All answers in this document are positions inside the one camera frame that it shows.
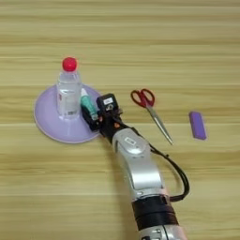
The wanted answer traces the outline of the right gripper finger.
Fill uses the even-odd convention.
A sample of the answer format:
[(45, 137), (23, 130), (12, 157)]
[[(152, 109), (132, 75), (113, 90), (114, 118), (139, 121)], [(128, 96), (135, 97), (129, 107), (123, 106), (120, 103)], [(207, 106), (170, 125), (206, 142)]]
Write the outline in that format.
[(95, 108), (82, 106), (82, 117), (92, 131), (99, 130), (98, 112)]

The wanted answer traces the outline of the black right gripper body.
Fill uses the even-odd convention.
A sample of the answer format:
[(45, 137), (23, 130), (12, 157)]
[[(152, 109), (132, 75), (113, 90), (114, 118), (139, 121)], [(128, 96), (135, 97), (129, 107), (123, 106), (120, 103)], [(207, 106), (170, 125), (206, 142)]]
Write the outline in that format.
[(110, 143), (113, 142), (114, 134), (124, 128), (128, 128), (121, 119), (121, 110), (98, 112), (99, 132)]

